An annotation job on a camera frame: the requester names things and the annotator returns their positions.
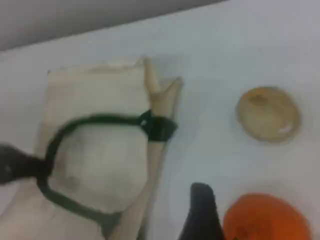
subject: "black object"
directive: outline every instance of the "black object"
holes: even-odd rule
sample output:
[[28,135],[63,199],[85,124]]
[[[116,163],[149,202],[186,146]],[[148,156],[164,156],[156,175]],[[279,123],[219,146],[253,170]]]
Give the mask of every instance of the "black object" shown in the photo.
[[18,179],[46,175],[48,172],[43,160],[28,155],[13,146],[0,144],[0,185]]
[[204,183],[193,183],[188,217],[179,240],[225,240],[215,195]]

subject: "round tan object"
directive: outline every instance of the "round tan object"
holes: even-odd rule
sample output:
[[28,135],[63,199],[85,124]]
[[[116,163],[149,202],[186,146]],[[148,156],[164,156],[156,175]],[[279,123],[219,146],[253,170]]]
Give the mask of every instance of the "round tan object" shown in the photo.
[[238,121],[252,137],[271,143],[294,135],[301,122],[296,104],[277,87],[258,87],[246,92],[236,107]]

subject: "gray wall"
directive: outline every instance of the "gray wall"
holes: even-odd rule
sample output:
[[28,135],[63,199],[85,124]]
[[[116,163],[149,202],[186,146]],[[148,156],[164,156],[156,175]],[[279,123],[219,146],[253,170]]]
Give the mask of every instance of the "gray wall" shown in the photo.
[[215,0],[0,0],[0,51]]

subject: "beige cloth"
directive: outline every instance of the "beige cloth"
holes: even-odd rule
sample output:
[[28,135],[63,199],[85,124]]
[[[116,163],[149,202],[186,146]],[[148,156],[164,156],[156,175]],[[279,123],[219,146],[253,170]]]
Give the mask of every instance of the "beige cloth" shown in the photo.
[[[139,116],[150,109],[142,60],[62,69],[48,79],[39,132],[42,157],[57,129],[70,120],[96,113]],[[49,186],[84,206],[121,212],[147,182],[147,143],[138,126],[81,127],[60,146]]]
[[[151,108],[159,116],[172,117],[181,81],[176,80],[165,91],[156,82],[150,61],[146,61],[145,86]],[[163,142],[150,142],[147,147],[149,178],[134,203],[127,208],[112,240],[135,240],[145,215],[147,202],[155,186],[163,159]],[[0,216],[0,239],[8,240],[103,240],[97,224],[55,206],[38,190],[34,181],[21,185],[14,199]]]

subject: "bread roll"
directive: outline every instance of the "bread roll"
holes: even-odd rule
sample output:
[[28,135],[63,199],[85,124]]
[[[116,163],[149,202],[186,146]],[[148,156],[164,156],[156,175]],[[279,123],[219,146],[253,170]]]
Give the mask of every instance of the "bread roll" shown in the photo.
[[244,130],[260,141],[278,143],[299,129],[301,116],[296,104],[277,87],[258,87],[240,98],[237,118]]

